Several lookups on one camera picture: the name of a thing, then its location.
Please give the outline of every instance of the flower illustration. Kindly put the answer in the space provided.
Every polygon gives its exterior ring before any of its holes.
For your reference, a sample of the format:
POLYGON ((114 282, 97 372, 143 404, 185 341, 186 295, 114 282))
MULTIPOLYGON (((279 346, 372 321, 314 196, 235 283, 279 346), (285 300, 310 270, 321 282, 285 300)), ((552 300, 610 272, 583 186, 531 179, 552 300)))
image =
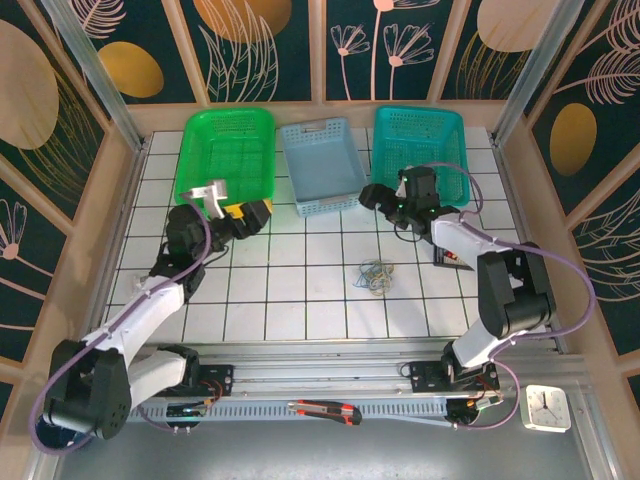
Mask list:
POLYGON ((338 50, 338 55, 340 55, 344 91, 347 94, 347 100, 351 100, 349 84, 347 83, 347 72, 344 67, 344 57, 364 53, 371 49, 371 44, 365 41, 366 34, 362 30, 362 25, 358 25, 357 27, 349 25, 345 27, 344 30, 340 25, 331 27, 331 38, 338 50))
MULTIPOLYGON (((22 241, 26 225, 27 207, 20 204, 20 202, 16 202, 13 204, 12 212, 9 208, 9 203, 4 198, 0 199, 0 260, 17 260, 43 275, 53 277, 53 274, 43 270, 31 262, 28 262, 20 256, 20 242, 22 241)), ((0 284, 39 300, 44 300, 43 294, 35 292, 27 287, 23 287, 22 285, 18 285, 6 278, 0 277, 0 284)), ((1 324, 0 327, 9 328, 8 326, 1 324)))
POLYGON ((378 13, 376 14, 376 23, 373 28, 373 49, 371 52, 371 100, 376 99, 376 53, 378 51, 378 31, 380 30, 382 12, 432 7, 438 3, 440 3, 440 0, 373 0, 373 6, 376 7, 378 13))
POLYGON ((429 27, 416 27, 407 25, 398 36, 398 24, 384 27, 384 46, 391 65, 391 79, 389 80, 389 100, 393 100, 393 79, 395 69, 405 65, 416 65, 418 63, 433 60, 434 49, 428 48, 431 43, 429 27))
POLYGON ((26 223, 27 207, 16 202, 12 215, 9 203, 0 199, 0 258, 14 260, 18 257, 26 223))

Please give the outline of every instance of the white clock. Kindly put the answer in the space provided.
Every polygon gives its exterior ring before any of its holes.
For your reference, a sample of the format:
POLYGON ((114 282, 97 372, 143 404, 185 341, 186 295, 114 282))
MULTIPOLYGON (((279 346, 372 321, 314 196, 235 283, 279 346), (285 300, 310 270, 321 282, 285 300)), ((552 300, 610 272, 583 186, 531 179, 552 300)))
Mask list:
POLYGON ((567 395, 559 388, 528 385, 520 395, 524 426, 543 432, 566 432, 571 428, 567 395))

